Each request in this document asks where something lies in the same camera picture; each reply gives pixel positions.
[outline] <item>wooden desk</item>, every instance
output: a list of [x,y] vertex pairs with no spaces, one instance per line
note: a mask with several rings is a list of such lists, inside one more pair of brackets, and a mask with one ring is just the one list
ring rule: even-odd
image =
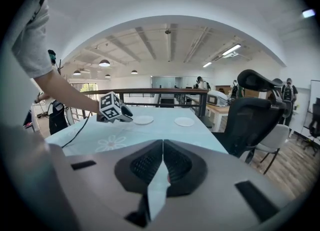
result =
[[[188,95],[186,95],[186,97],[191,99],[193,102],[199,104],[199,98],[191,97],[191,96],[188,96]],[[211,116],[211,113],[214,114],[213,132],[217,133],[219,131],[219,128],[220,128],[220,125],[221,125],[222,117],[226,117],[229,114],[230,106],[216,106],[216,105],[206,104],[205,108],[207,110],[209,110],[209,117]]]

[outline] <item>black cable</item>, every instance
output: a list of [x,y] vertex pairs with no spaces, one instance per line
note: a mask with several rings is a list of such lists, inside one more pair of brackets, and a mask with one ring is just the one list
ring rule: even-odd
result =
[[84,125],[82,126],[82,128],[76,133],[76,135],[73,137],[73,139],[71,139],[68,143],[64,144],[61,148],[63,149],[66,145],[68,145],[69,143],[71,143],[75,138],[76,136],[78,136],[78,134],[82,131],[82,129],[85,127],[85,125],[87,124],[89,120],[89,116],[87,117],[87,119],[85,120],[84,122]]

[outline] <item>railing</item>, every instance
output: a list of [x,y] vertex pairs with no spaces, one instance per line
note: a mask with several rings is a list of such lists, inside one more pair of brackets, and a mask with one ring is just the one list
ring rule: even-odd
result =
[[185,102],[179,102],[179,104],[161,104],[160,96],[158,98],[157,103],[134,103],[134,102],[124,102],[126,105],[133,106],[153,106],[159,107],[183,107],[183,108],[198,108],[197,112],[198,117],[203,117],[206,114],[206,105],[207,105],[207,94],[208,90],[205,89],[180,89],[180,88],[126,88],[126,89],[103,89],[103,90],[92,90],[92,91],[84,91],[82,92],[84,95],[105,95],[109,92],[114,92],[119,95],[119,98],[124,101],[125,95],[130,95],[135,97],[136,95],[142,95],[145,97],[154,97],[155,94],[174,94],[174,95],[199,95],[199,104],[185,104]]

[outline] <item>wooden handrail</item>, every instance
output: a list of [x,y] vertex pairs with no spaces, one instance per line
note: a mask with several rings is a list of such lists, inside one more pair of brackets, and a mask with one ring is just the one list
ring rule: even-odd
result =
[[160,94],[196,94],[206,95],[206,89],[179,89],[179,88],[126,88],[126,89],[100,89],[82,92],[84,95],[107,94],[109,92],[119,94],[141,94],[141,93],[160,93]]

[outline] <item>table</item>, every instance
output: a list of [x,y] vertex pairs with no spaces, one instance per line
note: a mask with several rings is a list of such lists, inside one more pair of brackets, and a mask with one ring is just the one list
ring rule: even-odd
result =
[[[191,99],[193,102],[199,104],[199,97],[198,96],[186,95],[186,97]],[[211,112],[214,113],[213,132],[217,133],[219,131],[220,126],[221,126],[222,117],[226,117],[229,114],[230,106],[216,106],[216,105],[206,104],[205,108],[207,110],[209,110],[209,117],[211,116]]]
[[[169,139],[193,144],[206,149],[226,153],[227,151],[196,117],[189,108],[136,107],[129,106],[133,116],[153,116],[148,125],[137,125],[133,122],[112,123],[97,122],[96,116],[89,120],[78,136],[68,144],[63,152],[66,156],[88,155],[129,147],[137,143],[156,139]],[[178,117],[188,117],[194,120],[194,125],[181,127],[175,124]],[[65,128],[45,140],[63,146],[69,142],[84,125],[85,120]],[[153,220],[166,201],[168,169],[162,161],[152,182],[148,186],[150,217]]]

